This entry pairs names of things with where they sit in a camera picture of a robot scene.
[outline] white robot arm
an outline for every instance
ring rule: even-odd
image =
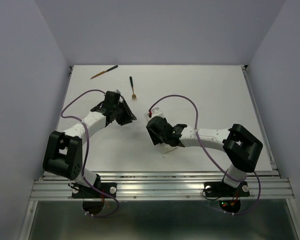
[[[262,150],[262,143],[243,126],[234,124],[228,129],[198,129],[185,124],[171,126],[162,111],[155,108],[148,117],[147,130],[154,145],[167,144],[174,147],[200,147],[196,132],[206,148],[225,152],[232,164],[224,176],[222,184],[233,189],[238,188],[246,173],[255,170]]]
[[[85,123],[89,137],[91,137],[114,120],[119,125],[125,125],[136,120],[136,117],[118,91],[107,91],[104,101],[92,108],[82,122]],[[86,140],[86,132],[82,123],[78,123],[61,133],[58,131],[51,133],[45,152],[43,169],[89,187],[82,176],[82,146]],[[94,187],[100,188],[99,175],[85,169],[84,177]]]

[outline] glass panel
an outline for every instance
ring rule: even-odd
[[[242,202],[242,210],[252,204]],[[84,216],[82,202],[40,202],[31,240],[296,240],[286,201],[260,200],[248,214],[224,215],[207,201],[131,201],[107,218]]]

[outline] black bracket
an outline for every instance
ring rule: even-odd
[[[100,191],[104,192],[105,194],[108,194],[114,198],[116,198],[116,193],[110,193],[110,188],[111,187],[115,187],[117,188],[117,184],[116,182],[102,182],[101,186],[99,188]],[[99,194],[98,192],[94,191],[93,189],[91,189],[90,187],[87,186],[83,186],[80,184],[73,184],[73,188],[78,189],[78,193],[72,193],[72,198],[73,199],[108,199],[109,197]]]
[[[218,181],[205,182],[204,187],[205,196],[208,198],[233,197],[237,192],[240,197],[250,196],[248,183],[246,181],[240,182],[240,185],[236,189]]]
[[[146,125],[146,129],[154,145],[165,143],[172,147],[184,147],[180,141],[180,137],[182,136],[183,129],[186,127],[187,125],[185,124],[177,124],[173,127],[165,118],[159,116],[153,117]]]
[[[67,148],[67,153],[60,149]],[[47,172],[76,179],[82,170],[82,139],[78,136],[67,136],[64,132],[54,131],[50,134],[46,147],[43,169]]]
[[[240,124],[233,124],[229,131],[229,136],[222,142],[225,153],[237,169],[254,172],[263,144]]]

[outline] black mounting plate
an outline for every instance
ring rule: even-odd
[[[246,185],[248,186],[248,183],[245,181],[240,182],[240,185],[238,186],[237,189],[227,187],[225,184],[222,184],[221,182],[218,181],[208,181],[204,183],[204,187],[206,188],[207,186],[210,186],[211,192],[205,191],[205,196],[208,198],[224,198],[224,197],[233,197],[233,195],[236,192],[239,192],[239,196],[241,197],[249,197],[250,192],[249,191],[243,191],[242,187]]]
[[[79,189],[79,192],[78,193],[72,193],[72,198],[73,199],[101,199],[102,198],[102,195],[99,194],[98,192],[94,191],[93,189],[91,189],[90,187],[87,187],[87,186],[83,186],[83,185],[80,185],[80,184],[73,184],[73,186],[77,189]],[[111,187],[115,187],[117,188],[117,184],[116,182],[102,182],[101,183],[101,187],[100,187],[100,191],[116,198],[116,193],[114,194],[111,194],[110,193],[110,188]]]

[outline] screw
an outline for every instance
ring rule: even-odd
[[[110,194],[116,193],[116,188],[114,186],[110,187]]]
[[[205,191],[208,193],[212,192],[211,186],[206,186]]]
[[[249,187],[247,185],[243,185],[242,190],[247,193],[249,191]]]

